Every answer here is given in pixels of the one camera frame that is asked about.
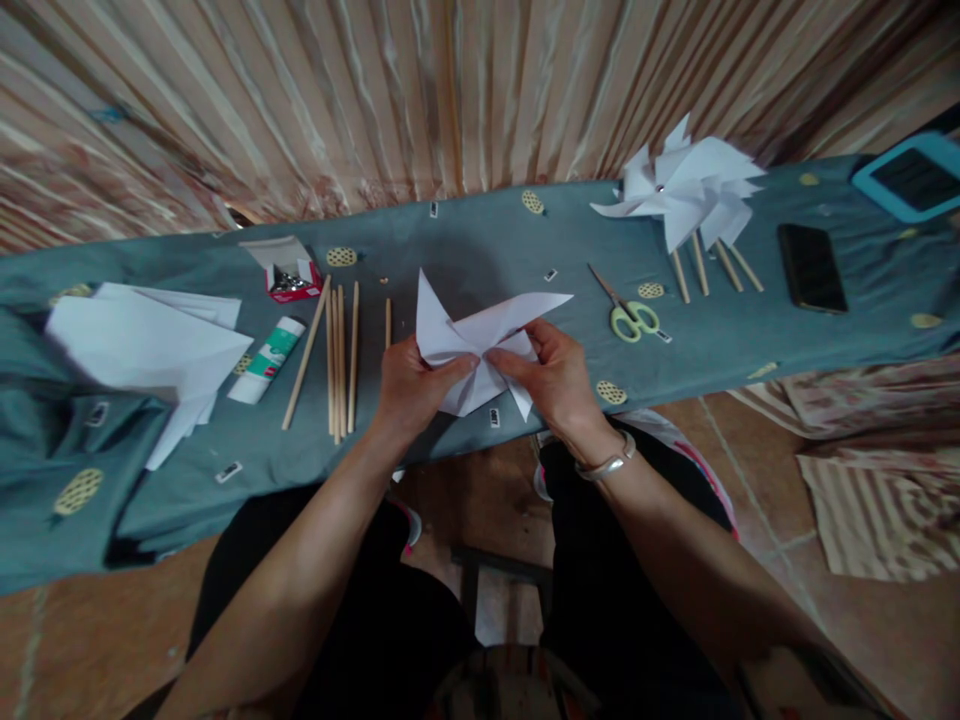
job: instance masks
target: small box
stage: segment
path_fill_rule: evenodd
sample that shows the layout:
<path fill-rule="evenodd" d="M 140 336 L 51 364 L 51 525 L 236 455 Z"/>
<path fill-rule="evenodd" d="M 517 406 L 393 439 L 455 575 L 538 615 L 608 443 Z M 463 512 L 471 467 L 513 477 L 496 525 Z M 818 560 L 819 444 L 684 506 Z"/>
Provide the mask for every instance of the small box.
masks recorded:
<path fill-rule="evenodd" d="M 317 266 L 310 259 L 307 249 L 293 235 L 272 240 L 243 242 L 240 243 L 240 247 L 253 255 L 253 259 L 263 268 L 266 275 L 267 295 L 278 303 L 317 297 L 323 290 L 323 280 L 317 272 Z M 278 272 L 299 277 L 309 285 L 293 290 L 271 292 L 271 288 L 276 284 Z"/>

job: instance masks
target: stack of white paper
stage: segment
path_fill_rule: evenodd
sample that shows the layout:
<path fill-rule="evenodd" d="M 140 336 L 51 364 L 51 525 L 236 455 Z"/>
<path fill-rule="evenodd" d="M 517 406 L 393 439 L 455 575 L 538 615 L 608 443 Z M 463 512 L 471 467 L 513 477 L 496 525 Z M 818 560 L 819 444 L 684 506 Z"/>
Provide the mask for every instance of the stack of white paper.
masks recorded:
<path fill-rule="evenodd" d="M 174 406 L 147 461 L 156 470 L 209 422 L 217 390 L 253 342 L 233 332 L 239 311 L 239 300 L 105 283 L 92 298 L 62 298 L 45 334 L 93 381 Z"/>

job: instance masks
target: black phone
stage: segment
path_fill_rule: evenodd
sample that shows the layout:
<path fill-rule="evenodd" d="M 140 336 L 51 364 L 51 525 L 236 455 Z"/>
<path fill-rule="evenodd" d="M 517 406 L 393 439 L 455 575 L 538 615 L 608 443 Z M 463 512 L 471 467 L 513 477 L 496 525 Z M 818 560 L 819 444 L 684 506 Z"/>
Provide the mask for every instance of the black phone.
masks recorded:
<path fill-rule="evenodd" d="M 826 231 L 781 225 L 777 235 L 794 305 L 834 315 L 848 312 L 833 244 Z"/>

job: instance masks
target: silver bracelet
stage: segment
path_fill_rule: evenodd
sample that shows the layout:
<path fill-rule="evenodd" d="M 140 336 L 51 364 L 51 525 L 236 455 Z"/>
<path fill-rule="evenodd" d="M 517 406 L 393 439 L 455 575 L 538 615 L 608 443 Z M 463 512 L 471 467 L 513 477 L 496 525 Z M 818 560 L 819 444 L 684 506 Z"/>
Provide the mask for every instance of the silver bracelet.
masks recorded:
<path fill-rule="evenodd" d="M 637 443 L 633 439 L 633 435 L 628 433 L 626 430 L 620 430 L 619 432 L 621 435 L 623 435 L 624 440 L 622 457 L 620 455 L 614 455 L 602 465 L 599 465 L 591 470 L 587 470 L 581 467 L 580 463 L 575 462 L 574 467 L 577 470 L 577 475 L 582 477 L 587 482 L 597 482 L 598 480 L 603 480 L 603 478 L 610 473 L 616 472 L 622 468 L 624 463 L 633 457 L 633 454 L 637 451 Z"/>

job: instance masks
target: gray-green cloth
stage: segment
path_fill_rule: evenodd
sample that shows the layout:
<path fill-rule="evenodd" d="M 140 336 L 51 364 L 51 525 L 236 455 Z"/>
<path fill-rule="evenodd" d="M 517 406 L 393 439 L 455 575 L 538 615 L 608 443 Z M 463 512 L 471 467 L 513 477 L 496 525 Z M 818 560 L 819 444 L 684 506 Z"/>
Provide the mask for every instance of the gray-green cloth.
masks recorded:
<path fill-rule="evenodd" d="M 280 429 L 297 374 L 301 341 L 258 405 L 225 397 L 212 421 L 184 439 L 129 500 L 114 540 L 163 553 L 216 532 L 252 495 L 326 477 L 373 416 L 384 338 L 384 301 L 394 305 L 394 338 L 414 330 L 418 269 L 423 267 L 443 306 L 459 319 L 523 292 L 572 293 L 574 299 L 547 319 L 586 348 L 594 383 L 607 380 L 626 391 L 608 412 L 647 407 L 740 387 L 770 363 L 763 379 L 806 370 L 920 360 L 960 345 L 960 247 L 946 222 L 908 228 L 849 186 L 858 158 L 834 158 L 773 169 L 759 178 L 766 189 L 749 202 L 754 217 L 737 242 L 766 290 L 756 292 L 739 271 L 736 292 L 718 260 L 707 257 L 710 296 L 699 288 L 692 248 L 680 250 L 691 303 L 679 297 L 672 264 L 655 218 L 610 220 L 590 202 L 614 202 L 614 182 L 571 183 L 532 189 L 543 216 L 521 202 L 525 188 L 439 203 L 413 203 L 322 222 L 259 226 L 223 235 L 185 235 L 88 244 L 0 260 L 0 306 L 37 313 L 48 298 L 77 283 L 146 285 L 243 300 L 237 330 L 259 347 L 277 320 L 295 315 L 309 324 L 315 302 L 279 305 L 264 292 L 263 271 L 237 243 L 295 235 L 331 272 L 327 251 L 350 247 L 353 267 L 332 270 L 352 306 L 361 285 L 358 432 L 335 446 L 327 434 L 324 333 L 314 348 L 293 425 Z M 813 173 L 819 184 L 799 182 Z M 850 312 L 843 316 L 801 310 L 790 300 L 776 228 L 796 223 L 823 228 L 833 239 Z M 612 305 L 587 263 L 625 299 L 639 300 L 644 282 L 666 287 L 647 301 L 673 341 L 654 336 L 627 344 L 610 330 Z M 556 270 L 556 277 L 545 275 Z M 943 318 L 918 329 L 914 314 Z M 489 408 L 500 410 L 491 427 Z M 534 413 L 524 423 L 509 393 L 465 418 L 440 415 L 417 441 L 408 461 L 465 453 L 543 427 Z M 214 479 L 231 463 L 243 469 L 223 484 Z"/>
<path fill-rule="evenodd" d="M 55 349 L 5 310 L 0 331 L 2 594 L 106 567 L 169 407 L 78 385 Z"/>

